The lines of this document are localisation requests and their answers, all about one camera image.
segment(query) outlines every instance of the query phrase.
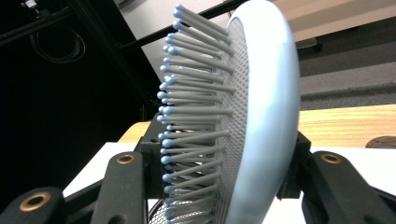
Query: wooden table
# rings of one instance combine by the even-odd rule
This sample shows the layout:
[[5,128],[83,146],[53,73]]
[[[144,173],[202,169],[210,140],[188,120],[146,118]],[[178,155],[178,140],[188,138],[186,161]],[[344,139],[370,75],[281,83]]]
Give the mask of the wooden table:
[[[137,143],[148,126],[134,124],[119,142]],[[396,105],[302,111],[299,131],[312,147],[365,147],[375,137],[396,136]]]

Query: screw hole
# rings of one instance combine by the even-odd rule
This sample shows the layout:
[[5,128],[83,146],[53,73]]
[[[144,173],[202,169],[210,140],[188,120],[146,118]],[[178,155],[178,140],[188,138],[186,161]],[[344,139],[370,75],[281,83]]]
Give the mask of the screw hole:
[[20,204],[20,210],[23,212],[31,212],[40,208],[50,200],[48,192],[38,192],[23,200]]
[[328,163],[338,164],[341,162],[341,159],[333,154],[323,154],[320,157]]
[[37,196],[37,197],[35,197],[35,198],[29,200],[29,201],[27,202],[27,204],[29,204],[29,205],[32,206],[32,205],[36,205],[36,204],[38,204],[38,203],[43,202],[43,200],[44,200],[44,197],[43,197],[43,196]]
[[134,156],[133,155],[122,155],[117,158],[117,162],[121,164],[126,164],[131,161],[134,161]]

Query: light blue hairbrush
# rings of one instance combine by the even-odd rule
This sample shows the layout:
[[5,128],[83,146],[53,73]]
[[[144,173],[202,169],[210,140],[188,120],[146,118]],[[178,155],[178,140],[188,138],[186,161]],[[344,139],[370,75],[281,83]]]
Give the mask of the light blue hairbrush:
[[297,137],[300,75],[282,13],[240,6],[226,29],[177,5],[158,98],[167,223],[262,223]]

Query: brush bristle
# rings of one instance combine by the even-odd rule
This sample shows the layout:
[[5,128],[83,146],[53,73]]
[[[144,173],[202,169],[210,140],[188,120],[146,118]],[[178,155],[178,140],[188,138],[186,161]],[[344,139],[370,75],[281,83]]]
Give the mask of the brush bristle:
[[183,60],[164,59],[161,70],[170,76],[158,94],[165,104],[158,121],[168,124],[159,134],[167,184],[163,215],[168,223],[223,223],[246,129],[247,50],[232,41],[244,42],[243,29],[234,36],[182,5],[174,15],[178,32],[165,38],[163,49]]

